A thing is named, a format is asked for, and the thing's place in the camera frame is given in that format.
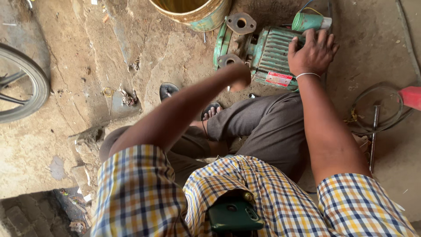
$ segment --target mobile phone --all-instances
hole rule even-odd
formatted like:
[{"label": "mobile phone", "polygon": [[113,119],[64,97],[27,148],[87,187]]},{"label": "mobile phone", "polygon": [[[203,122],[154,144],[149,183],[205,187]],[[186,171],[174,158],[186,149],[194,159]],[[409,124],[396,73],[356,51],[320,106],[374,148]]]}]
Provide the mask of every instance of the mobile phone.
[{"label": "mobile phone", "polygon": [[216,233],[262,229],[264,221],[241,196],[220,197],[208,209],[211,228]]}]

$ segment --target dirt floor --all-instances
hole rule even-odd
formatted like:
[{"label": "dirt floor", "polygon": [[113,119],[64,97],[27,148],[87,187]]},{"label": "dirt floor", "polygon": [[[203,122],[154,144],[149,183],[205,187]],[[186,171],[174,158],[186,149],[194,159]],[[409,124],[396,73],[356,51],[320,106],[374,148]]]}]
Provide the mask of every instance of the dirt floor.
[{"label": "dirt floor", "polygon": [[[291,23],[305,2],[234,0],[231,13],[249,13],[260,30],[266,25]],[[385,81],[404,88],[416,78],[394,0],[332,3],[333,33],[341,49],[329,68],[327,91],[346,119],[355,98],[368,87]],[[421,61],[421,29],[417,27],[421,25],[421,2],[402,3]],[[0,198],[76,186],[70,169],[80,162],[68,137],[92,127],[108,133],[132,124],[160,103],[162,82],[182,88],[214,72],[218,30],[207,32],[204,43],[203,33],[159,14],[147,0],[99,0],[98,5],[89,0],[36,0],[33,5],[30,12],[26,1],[0,2],[0,22],[17,24],[1,25],[0,41],[32,56],[51,76],[52,91],[38,112],[0,125]],[[327,13],[326,0],[316,0],[310,6]],[[118,106],[120,85],[128,92],[137,91],[137,107],[122,110]],[[114,96],[104,96],[105,88],[113,90]],[[222,92],[216,100],[229,107],[247,99],[251,92],[264,96],[286,91],[253,82],[247,90]],[[382,121],[396,109],[388,96],[382,98]],[[371,99],[364,101],[365,108],[360,110],[367,123],[372,120],[375,98]],[[416,111],[378,134],[374,173],[414,223],[421,220],[420,122],[421,113]],[[97,146],[88,145],[88,150],[95,153]],[[90,162],[95,171],[98,162]],[[315,189],[311,172],[306,172],[300,185]]]}]

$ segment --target wheel spoke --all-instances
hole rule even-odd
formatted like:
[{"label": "wheel spoke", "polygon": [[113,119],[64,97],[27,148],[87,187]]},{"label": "wheel spoke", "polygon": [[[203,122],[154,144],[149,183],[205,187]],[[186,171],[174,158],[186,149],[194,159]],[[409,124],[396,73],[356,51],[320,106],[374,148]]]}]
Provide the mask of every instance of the wheel spoke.
[{"label": "wheel spoke", "polygon": [[8,77],[4,77],[4,78],[0,78],[0,89],[5,88],[8,84],[19,80],[20,78],[22,78],[24,75],[26,75],[26,72],[24,71],[19,71],[13,75],[10,75]]},{"label": "wheel spoke", "polygon": [[20,105],[25,105],[26,103],[29,102],[29,100],[18,100],[4,94],[0,94],[0,100],[5,100],[8,102],[12,102],[12,103],[20,104]]}]

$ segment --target plaid shirt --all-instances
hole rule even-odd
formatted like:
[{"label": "plaid shirt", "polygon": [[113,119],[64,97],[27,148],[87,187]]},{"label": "plaid shirt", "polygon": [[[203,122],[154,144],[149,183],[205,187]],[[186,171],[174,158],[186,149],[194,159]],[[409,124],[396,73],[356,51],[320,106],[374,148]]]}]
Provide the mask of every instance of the plaid shirt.
[{"label": "plaid shirt", "polygon": [[417,236],[384,189],[363,175],[323,180],[317,208],[282,172],[250,156],[198,169],[182,190],[165,154],[138,145],[104,162],[98,181],[92,236],[212,236],[206,210],[233,189],[253,194],[265,222],[259,236]]}]

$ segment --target yellow wire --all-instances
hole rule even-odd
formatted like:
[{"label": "yellow wire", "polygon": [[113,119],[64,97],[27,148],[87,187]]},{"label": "yellow wire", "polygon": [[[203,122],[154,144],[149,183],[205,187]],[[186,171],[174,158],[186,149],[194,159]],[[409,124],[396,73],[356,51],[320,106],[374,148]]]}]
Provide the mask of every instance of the yellow wire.
[{"label": "yellow wire", "polygon": [[313,8],[306,7],[306,8],[304,8],[303,10],[305,10],[305,9],[310,9],[310,10],[313,10],[313,11],[314,11],[314,12],[316,12],[317,14],[319,14],[319,15],[323,16],[320,12],[318,12],[317,10],[315,10],[315,9],[313,9]]}]

